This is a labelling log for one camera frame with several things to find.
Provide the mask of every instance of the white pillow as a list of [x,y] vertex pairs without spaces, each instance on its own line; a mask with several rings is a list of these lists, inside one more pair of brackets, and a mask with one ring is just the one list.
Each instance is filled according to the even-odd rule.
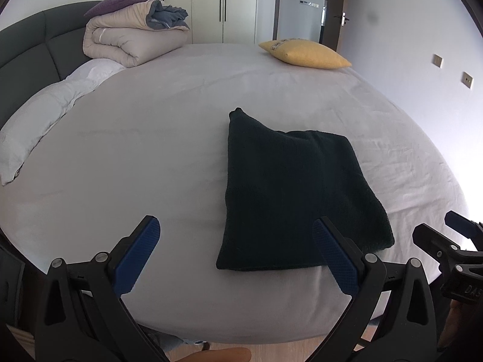
[[72,108],[76,99],[124,69],[121,64],[105,58],[91,60],[65,80],[43,88],[26,101],[0,130],[2,185],[14,180],[33,148]]

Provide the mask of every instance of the gray bed sheet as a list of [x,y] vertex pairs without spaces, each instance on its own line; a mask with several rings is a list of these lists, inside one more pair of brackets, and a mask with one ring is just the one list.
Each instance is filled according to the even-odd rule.
[[56,257],[85,261],[110,250],[154,215],[161,239],[123,297],[138,322],[226,343],[327,334],[349,302],[328,268],[215,267],[226,216],[228,115],[236,107],[271,129],[346,136],[394,232],[395,245],[379,256],[418,257],[428,279],[437,277],[412,230],[426,222],[459,242],[443,218],[467,210],[428,137],[352,69],[290,66],[241,45],[186,45],[80,98],[0,189],[0,226],[47,271]]

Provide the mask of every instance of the yellow cushion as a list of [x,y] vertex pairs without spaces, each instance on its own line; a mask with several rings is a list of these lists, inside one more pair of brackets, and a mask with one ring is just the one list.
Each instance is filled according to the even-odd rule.
[[344,57],[309,40],[277,40],[262,42],[259,46],[272,56],[288,64],[309,68],[338,69],[352,66]]

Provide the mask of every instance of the purple pillow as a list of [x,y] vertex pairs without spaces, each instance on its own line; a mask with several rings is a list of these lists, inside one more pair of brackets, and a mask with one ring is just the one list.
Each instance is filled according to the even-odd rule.
[[92,19],[94,16],[105,15],[106,13],[116,12],[119,9],[129,7],[136,3],[143,3],[148,0],[103,0],[88,10],[84,16]]

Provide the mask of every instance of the headboard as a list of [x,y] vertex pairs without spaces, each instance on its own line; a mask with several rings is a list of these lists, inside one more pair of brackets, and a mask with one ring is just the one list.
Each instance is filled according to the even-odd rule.
[[33,94],[90,60],[84,14],[98,1],[62,5],[0,31],[0,127]]

